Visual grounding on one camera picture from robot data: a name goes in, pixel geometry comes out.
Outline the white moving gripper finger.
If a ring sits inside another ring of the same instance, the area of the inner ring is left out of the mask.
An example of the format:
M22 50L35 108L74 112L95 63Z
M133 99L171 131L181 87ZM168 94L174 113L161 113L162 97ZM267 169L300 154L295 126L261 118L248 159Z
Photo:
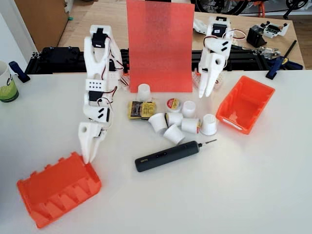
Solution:
M93 142L91 144L89 162L92 162L95 159L95 157L97 155L99 144L100 144L99 140L93 140Z
M206 86L207 86L207 81L208 81L208 73L207 72L202 72L200 74L200 83L198 86L198 94L199 94L199 98L202 98L205 90L206 90Z

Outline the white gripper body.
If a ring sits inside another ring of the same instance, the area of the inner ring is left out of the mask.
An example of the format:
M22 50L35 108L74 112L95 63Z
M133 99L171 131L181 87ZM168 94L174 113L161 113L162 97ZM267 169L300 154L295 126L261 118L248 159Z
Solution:
M91 140L104 140L106 130L104 125L97 122L81 122L78 127L78 138L80 142L88 142Z
M223 70L225 63L226 59L221 54L202 52L198 71L199 73L220 73Z

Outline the white fixed gripper finger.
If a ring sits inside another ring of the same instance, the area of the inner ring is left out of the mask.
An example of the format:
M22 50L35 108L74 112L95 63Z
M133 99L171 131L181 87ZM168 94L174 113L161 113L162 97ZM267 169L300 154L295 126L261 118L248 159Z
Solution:
M84 163L89 163L90 162L90 149L91 149L91 143L90 141L81 141L80 142L81 146L81 152L82 152L82 158Z
M206 97L208 97L211 94L220 73L221 72L217 72L217 71L210 71L208 73L207 86L206 86L206 90L205 90L205 96Z

